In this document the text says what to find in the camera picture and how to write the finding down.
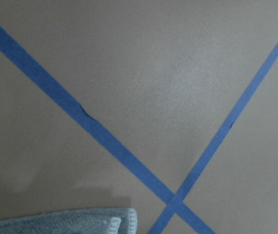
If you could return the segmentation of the pink towel with grey edge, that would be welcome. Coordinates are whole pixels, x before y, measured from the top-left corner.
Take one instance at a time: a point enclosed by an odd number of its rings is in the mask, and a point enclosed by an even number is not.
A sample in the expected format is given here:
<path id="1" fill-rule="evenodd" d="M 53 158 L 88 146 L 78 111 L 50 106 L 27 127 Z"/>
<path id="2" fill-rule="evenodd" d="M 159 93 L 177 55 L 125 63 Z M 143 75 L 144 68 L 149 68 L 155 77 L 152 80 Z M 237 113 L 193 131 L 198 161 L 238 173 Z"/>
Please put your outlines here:
<path id="1" fill-rule="evenodd" d="M 0 221 L 0 234 L 135 234 L 133 208 L 95 208 Z"/>

